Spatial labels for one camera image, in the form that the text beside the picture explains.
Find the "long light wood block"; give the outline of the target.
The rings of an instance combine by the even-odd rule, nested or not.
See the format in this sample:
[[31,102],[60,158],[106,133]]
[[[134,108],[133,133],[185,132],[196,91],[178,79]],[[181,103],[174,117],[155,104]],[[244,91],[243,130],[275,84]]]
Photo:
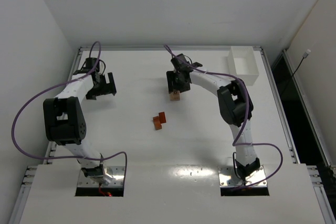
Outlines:
[[174,100],[175,101],[179,101],[180,100],[180,94],[179,93],[174,94]]
[[175,100],[175,95],[172,94],[172,93],[170,94],[170,100],[171,100],[171,101],[174,101],[174,100]]

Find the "red-brown wood block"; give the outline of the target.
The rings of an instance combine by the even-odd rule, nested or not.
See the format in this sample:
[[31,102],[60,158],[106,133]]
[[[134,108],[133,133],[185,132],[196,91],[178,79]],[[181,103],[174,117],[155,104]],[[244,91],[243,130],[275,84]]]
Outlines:
[[162,125],[161,125],[159,116],[153,117],[153,124],[154,124],[155,130],[161,130],[162,129]]
[[159,120],[161,124],[166,123],[165,112],[159,112]]

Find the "white perforated box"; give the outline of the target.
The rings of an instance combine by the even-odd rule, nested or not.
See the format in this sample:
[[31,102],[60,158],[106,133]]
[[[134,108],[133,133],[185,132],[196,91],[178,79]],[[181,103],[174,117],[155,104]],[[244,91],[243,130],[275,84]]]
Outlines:
[[228,57],[229,73],[253,86],[259,77],[258,66],[251,46],[231,46]]

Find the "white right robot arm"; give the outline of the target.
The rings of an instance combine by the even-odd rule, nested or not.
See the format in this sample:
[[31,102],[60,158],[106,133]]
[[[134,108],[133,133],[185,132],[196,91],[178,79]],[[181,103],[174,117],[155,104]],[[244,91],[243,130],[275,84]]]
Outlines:
[[242,80],[207,72],[198,62],[188,62],[184,54],[172,56],[172,71],[166,72],[169,94],[183,93],[197,85],[218,99],[222,119],[229,125],[236,150],[236,174],[245,180],[260,167],[251,136],[253,103]]

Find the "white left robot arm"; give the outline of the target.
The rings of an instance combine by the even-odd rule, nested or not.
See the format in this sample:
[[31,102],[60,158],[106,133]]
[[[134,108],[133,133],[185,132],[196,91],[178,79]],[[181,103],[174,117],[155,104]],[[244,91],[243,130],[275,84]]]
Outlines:
[[100,71],[100,60],[89,57],[83,67],[73,73],[72,83],[43,102],[47,139],[69,150],[77,157],[84,176],[103,185],[111,183],[113,174],[108,172],[102,154],[85,140],[87,125],[81,103],[84,99],[96,100],[116,93],[113,74],[109,72],[106,78]]

